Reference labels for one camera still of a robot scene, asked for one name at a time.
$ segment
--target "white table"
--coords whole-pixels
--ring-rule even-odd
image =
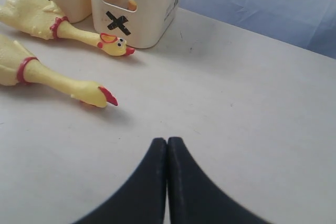
[[[76,26],[93,30],[91,18]],[[128,179],[153,138],[173,135],[261,217],[336,222],[335,60],[182,9],[154,48],[129,58],[0,31],[120,103],[89,109],[48,87],[0,87],[1,223],[81,218]]]

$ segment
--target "rubber chicken beak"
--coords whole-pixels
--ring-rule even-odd
[[[132,47],[126,47],[126,53],[124,54],[124,56],[128,56],[131,55],[135,52],[135,49]]]
[[[105,95],[106,101],[113,104],[114,106],[118,106],[118,101],[116,98],[104,87],[98,87],[100,91]]]

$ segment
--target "blue fabric backdrop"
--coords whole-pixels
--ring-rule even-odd
[[[336,0],[181,0],[180,6],[336,58]]]

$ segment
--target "basket handle hole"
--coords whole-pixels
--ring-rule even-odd
[[[129,12],[136,12],[138,7],[135,0],[103,0],[105,4],[116,6]]]

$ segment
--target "rubber chicken head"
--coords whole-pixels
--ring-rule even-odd
[[[103,86],[94,81],[82,81],[71,97],[89,105],[105,108],[107,103],[118,106],[116,98]]]
[[[126,40],[115,35],[100,34],[98,47],[109,55],[127,56],[135,52],[134,48],[126,45]]]

